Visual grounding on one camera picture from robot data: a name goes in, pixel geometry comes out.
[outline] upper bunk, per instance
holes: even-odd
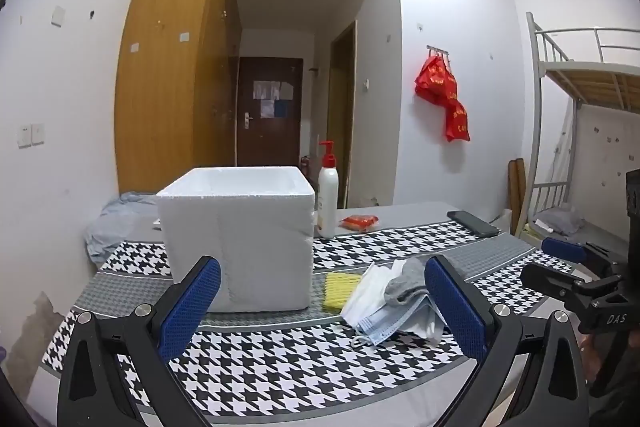
[[[603,44],[601,40],[610,38],[612,34],[617,33],[619,36],[622,33],[637,38],[640,42],[640,30],[600,26],[543,30],[535,23],[533,15],[527,14],[527,17],[534,69],[537,69],[534,73],[537,73],[538,78],[548,76],[579,103],[640,113],[640,66],[605,60],[605,50],[640,52],[640,47]],[[581,42],[584,42],[585,35],[590,35],[593,39],[593,50],[597,49],[599,61],[578,61],[569,58],[551,37],[552,34],[566,33],[581,34]],[[640,64],[640,54],[630,54],[629,58]]]

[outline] blue gripper pad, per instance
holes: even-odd
[[[542,251],[547,255],[577,264],[582,263],[586,257],[582,245],[560,241],[552,237],[547,237],[542,240]]]
[[[488,351],[485,323],[436,257],[424,267],[424,282],[462,353],[483,360]]]
[[[179,357],[220,289],[220,263],[210,259],[160,327],[158,352],[167,363]]]

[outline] white bottle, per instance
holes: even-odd
[[[338,171],[335,169],[334,142],[320,142],[326,146],[322,168],[318,176],[318,233],[322,237],[334,237],[338,210]]]

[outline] houndstooth tablecloth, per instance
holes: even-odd
[[[504,251],[506,263],[492,259],[492,269],[471,279],[492,303],[504,302],[519,314],[530,312],[544,299],[520,285],[526,263],[535,261],[566,273],[573,269],[509,235],[478,241],[452,221],[319,239],[314,242],[318,295],[310,310],[231,318],[207,314],[185,352],[169,367],[212,423],[236,423],[240,417],[282,421],[327,415],[427,382],[464,360],[452,336],[445,335],[438,347],[431,347],[415,335],[398,333],[378,347],[353,349],[353,330],[339,317],[322,312],[319,303],[327,271],[361,271],[372,262],[390,263],[438,251],[457,259],[463,269],[472,266],[469,253],[482,253],[484,259],[485,251]],[[475,268],[478,273],[483,269]],[[142,301],[155,302],[171,282],[164,245],[123,243],[65,317],[43,357],[43,367],[56,375],[62,371],[73,325],[83,310],[103,316],[128,314]],[[119,358],[140,410],[152,412],[130,360]]]

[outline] blue face mask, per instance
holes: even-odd
[[[357,336],[351,341],[351,346],[359,347],[367,344],[377,346],[386,341],[420,307],[426,297],[426,294],[417,295],[403,306],[387,304],[368,317],[364,317],[355,328]]]

